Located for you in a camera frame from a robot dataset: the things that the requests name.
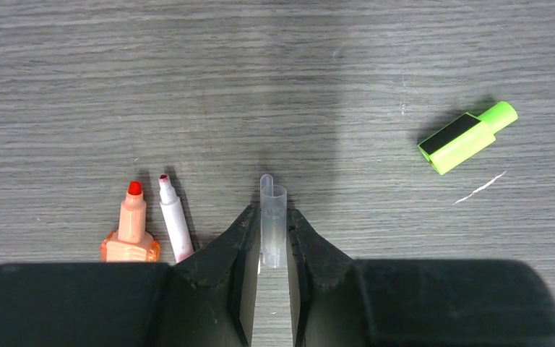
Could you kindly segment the green highlighter cap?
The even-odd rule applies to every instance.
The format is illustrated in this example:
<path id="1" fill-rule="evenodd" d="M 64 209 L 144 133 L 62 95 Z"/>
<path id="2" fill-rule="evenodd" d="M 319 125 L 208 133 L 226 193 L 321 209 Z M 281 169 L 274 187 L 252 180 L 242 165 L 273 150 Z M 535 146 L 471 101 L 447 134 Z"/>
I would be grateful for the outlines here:
<path id="1" fill-rule="evenodd" d="M 465 112 L 418 143 L 433 169 L 446 174 L 496 140 L 496 133 L 518 119 L 516 110 L 500 101 L 480 115 Z"/>

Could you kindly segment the white red marker pen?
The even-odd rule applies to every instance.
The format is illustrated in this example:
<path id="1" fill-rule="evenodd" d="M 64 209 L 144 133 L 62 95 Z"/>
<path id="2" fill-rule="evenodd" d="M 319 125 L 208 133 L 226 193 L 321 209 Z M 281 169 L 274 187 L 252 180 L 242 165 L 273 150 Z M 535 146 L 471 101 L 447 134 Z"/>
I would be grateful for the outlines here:
<path id="1" fill-rule="evenodd" d="M 160 209 L 168 232 L 174 259 L 176 264 L 178 264 L 194 253 L 194 247 L 184 215 L 181 198 L 172 185 L 170 176 L 166 173 L 160 175 L 158 184 Z"/>

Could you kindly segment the orange highlighter pen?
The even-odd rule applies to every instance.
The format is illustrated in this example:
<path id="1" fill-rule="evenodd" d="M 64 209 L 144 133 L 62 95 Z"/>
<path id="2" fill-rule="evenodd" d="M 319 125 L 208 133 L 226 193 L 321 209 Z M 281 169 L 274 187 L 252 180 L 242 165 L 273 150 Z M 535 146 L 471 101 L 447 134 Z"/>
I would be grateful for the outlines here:
<path id="1" fill-rule="evenodd" d="M 158 262 L 160 244 L 146 230 L 142 183 L 131 181 L 121 202 L 118 228 L 100 245 L 101 262 Z"/>

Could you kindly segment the clear pen cap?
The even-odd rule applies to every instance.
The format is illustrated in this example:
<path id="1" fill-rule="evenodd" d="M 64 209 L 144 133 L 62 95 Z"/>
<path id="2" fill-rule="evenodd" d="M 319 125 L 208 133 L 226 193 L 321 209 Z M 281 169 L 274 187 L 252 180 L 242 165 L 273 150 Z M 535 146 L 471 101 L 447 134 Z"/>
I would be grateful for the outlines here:
<path id="1" fill-rule="evenodd" d="M 266 267 L 286 266 L 287 198 L 287 189 L 274 184 L 270 174 L 260 178 L 261 253 Z"/>

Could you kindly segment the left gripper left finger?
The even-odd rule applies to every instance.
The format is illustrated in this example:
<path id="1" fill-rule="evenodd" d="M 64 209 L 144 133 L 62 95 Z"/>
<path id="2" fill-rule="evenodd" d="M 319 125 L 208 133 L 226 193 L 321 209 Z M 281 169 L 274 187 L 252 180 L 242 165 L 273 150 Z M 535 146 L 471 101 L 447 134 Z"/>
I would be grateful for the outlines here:
<path id="1" fill-rule="evenodd" d="M 0 346 L 249 346 L 258 209 L 177 265 L 0 264 Z"/>

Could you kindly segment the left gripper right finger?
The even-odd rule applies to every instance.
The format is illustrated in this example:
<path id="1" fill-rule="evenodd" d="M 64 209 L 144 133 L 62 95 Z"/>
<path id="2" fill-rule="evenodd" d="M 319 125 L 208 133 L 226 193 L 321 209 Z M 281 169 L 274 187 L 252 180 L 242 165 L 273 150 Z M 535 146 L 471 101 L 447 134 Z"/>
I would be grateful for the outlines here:
<path id="1" fill-rule="evenodd" d="M 555 346 L 555 298 L 517 260 L 354 259 L 287 214 L 295 346 Z"/>

